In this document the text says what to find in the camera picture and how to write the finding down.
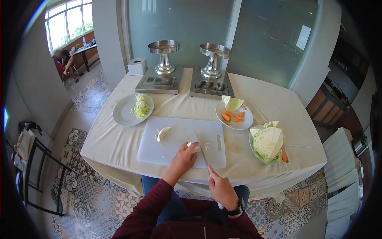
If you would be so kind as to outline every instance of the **metal drip tray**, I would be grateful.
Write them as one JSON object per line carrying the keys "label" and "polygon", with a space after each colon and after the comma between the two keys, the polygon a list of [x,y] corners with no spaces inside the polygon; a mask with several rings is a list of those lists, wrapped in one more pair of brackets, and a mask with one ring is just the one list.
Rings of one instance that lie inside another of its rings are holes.
{"label": "metal drip tray", "polygon": [[211,99],[222,99],[227,95],[235,97],[228,74],[222,70],[222,77],[219,79],[208,79],[203,77],[198,69],[193,70],[190,96],[197,96]]}
{"label": "metal drip tray", "polygon": [[173,65],[175,71],[166,75],[158,75],[149,67],[135,88],[137,93],[178,94],[183,75],[183,65]]}
{"label": "metal drip tray", "polygon": [[173,87],[175,86],[175,77],[146,77],[142,83],[142,86],[166,86],[166,87]]}
{"label": "metal drip tray", "polygon": [[195,89],[204,91],[214,91],[217,93],[228,94],[228,86],[224,83],[214,82],[214,81],[203,81],[197,80]]}

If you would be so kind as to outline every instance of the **kitchen knife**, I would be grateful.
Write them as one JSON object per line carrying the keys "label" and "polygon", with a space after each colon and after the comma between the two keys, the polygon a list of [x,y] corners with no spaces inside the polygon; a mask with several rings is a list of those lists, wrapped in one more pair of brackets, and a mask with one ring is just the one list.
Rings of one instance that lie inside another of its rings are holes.
{"label": "kitchen knife", "polygon": [[[196,137],[197,137],[197,140],[199,141],[199,144],[200,144],[200,150],[202,151],[202,154],[203,154],[203,159],[204,159],[204,162],[206,163],[206,167],[207,167],[207,171],[208,171],[208,162],[207,162],[207,159],[206,159],[206,156],[203,152],[203,146],[202,146],[202,143],[200,142],[200,139],[199,139],[199,136],[196,134]],[[220,203],[220,202],[217,202],[218,206],[220,209],[224,209],[223,205]]]}

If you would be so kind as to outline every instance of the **white cutting board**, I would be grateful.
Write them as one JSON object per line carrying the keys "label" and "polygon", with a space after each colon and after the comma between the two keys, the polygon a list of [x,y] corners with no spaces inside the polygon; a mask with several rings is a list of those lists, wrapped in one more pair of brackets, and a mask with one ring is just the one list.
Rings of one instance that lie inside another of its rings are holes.
{"label": "white cutting board", "polygon": [[[155,138],[155,135],[158,137],[157,130],[160,131],[168,126],[171,128],[165,132],[161,142],[158,142]],[[223,125],[219,121],[150,116],[143,132],[137,160],[145,163],[170,165],[171,160],[184,142],[198,142],[196,133],[199,136],[207,162],[214,168],[225,168]],[[197,153],[194,167],[206,168],[202,152]]]}

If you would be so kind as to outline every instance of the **plate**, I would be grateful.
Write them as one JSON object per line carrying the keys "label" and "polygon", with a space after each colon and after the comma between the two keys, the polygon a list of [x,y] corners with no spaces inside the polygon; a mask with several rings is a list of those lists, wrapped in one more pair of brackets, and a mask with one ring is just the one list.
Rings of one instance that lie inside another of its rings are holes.
{"label": "plate", "polygon": [[[231,116],[231,121],[230,122],[227,122],[225,123],[222,119],[222,114],[224,113],[225,111],[225,103],[223,101],[219,101],[219,103],[217,103],[216,105],[216,116],[219,118],[219,120],[225,125],[225,126],[228,126],[230,128],[233,128],[235,130],[246,130],[248,129],[249,127],[251,127],[252,123],[253,123],[253,115],[252,115],[252,112],[251,110],[246,107],[244,104],[241,105],[241,107],[234,111],[234,112],[231,112],[232,113],[232,116]],[[244,117],[242,118],[244,121],[243,122],[238,122],[238,123],[235,123],[234,122],[234,119],[236,119],[233,114],[237,114],[239,115],[240,112],[244,112]]]}
{"label": "plate", "polygon": [[[252,152],[253,152],[253,137],[252,137],[251,132],[249,133],[249,145],[251,146],[251,149],[252,149]],[[259,160],[261,162],[265,163],[265,164],[268,164],[268,165],[278,165],[279,164],[279,162],[277,162],[275,159],[270,161],[269,163],[266,163],[266,162],[262,161],[261,159],[259,159]]]}
{"label": "plate", "polygon": [[121,99],[117,105],[114,107],[113,110],[113,119],[114,121],[119,124],[120,126],[134,126],[145,119],[147,119],[152,111],[154,110],[154,101],[150,96],[147,95],[147,104],[149,105],[149,113],[141,118],[137,119],[134,113],[130,113],[131,109],[135,107],[135,103],[137,102],[136,96],[138,93],[131,94],[129,96],[126,96],[125,98]]}

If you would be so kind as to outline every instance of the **grate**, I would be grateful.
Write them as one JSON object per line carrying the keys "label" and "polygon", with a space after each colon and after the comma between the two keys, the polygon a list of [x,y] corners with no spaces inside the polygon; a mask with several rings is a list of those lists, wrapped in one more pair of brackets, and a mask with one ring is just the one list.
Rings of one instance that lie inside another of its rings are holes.
{"label": "grate", "polygon": [[175,86],[176,77],[146,77],[143,81],[142,86],[165,86],[173,87]]}
{"label": "grate", "polygon": [[228,87],[226,84],[220,83],[220,82],[214,82],[214,81],[198,80],[196,82],[195,89],[215,91],[215,92],[225,93],[225,94],[229,93]]}

